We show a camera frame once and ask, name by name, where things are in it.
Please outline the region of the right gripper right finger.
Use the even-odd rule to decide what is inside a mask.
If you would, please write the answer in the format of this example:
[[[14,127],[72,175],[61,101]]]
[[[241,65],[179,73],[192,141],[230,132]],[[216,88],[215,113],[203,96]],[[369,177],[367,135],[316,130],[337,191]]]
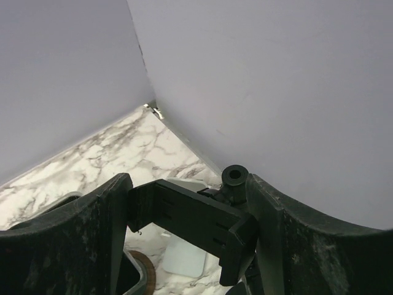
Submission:
[[[250,174],[249,212],[266,294],[391,294],[392,231],[331,217]]]

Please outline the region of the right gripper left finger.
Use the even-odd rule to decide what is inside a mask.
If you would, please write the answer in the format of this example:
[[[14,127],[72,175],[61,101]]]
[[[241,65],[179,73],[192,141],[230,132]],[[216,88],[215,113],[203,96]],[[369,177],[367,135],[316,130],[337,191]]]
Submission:
[[[125,241],[127,173],[1,231],[1,294],[115,294]]]

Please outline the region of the black tripod phone stand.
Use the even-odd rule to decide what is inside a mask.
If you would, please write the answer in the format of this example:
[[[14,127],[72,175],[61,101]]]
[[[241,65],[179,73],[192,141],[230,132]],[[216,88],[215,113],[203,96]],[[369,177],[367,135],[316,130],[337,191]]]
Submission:
[[[164,179],[128,193],[128,227],[150,223],[219,258],[222,286],[235,286],[255,255],[258,222],[244,210],[247,169],[230,165],[219,190],[193,192]]]

